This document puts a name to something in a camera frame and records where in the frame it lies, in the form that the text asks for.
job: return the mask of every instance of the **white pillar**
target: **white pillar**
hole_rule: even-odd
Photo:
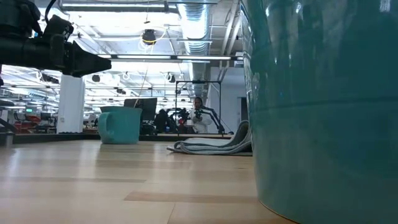
[[[85,81],[62,75],[57,133],[81,133],[85,107]]]

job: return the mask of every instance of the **teal mug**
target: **teal mug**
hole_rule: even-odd
[[[104,144],[135,144],[139,139],[141,113],[139,108],[101,107],[98,133]]]
[[[299,223],[397,223],[398,0],[242,0],[259,200]]]

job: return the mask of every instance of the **air duct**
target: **air duct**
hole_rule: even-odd
[[[209,5],[178,4],[177,8],[181,15],[184,39],[201,40],[209,38]],[[188,41],[185,42],[185,49],[189,55],[208,55],[209,43]],[[190,74],[192,80],[209,80],[210,65],[207,63],[191,63]],[[193,86],[196,96],[202,96],[203,90],[207,88],[208,85],[202,84]]]

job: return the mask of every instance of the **mug handle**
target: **mug handle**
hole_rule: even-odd
[[[101,113],[101,115],[98,118],[98,127],[102,127],[102,128],[98,128],[98,133],[102,138],[107,138],[107,139],[111,139],[113,138],[113,131],[109,131],[108,130],[108,121],[109,119],[112,118],[112,114],[109,112],[105,112],[105,113]]]

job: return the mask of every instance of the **red object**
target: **red object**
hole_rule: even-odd
[[[185,124],[184,119],[179,119],[178,123],[183,126]]]
[[[29,134],[29,129],[35,128],[41,122],[41,119],[37,116],[26,115],[25,117],[25,121],[16,121],[14,123],[19,134]]]

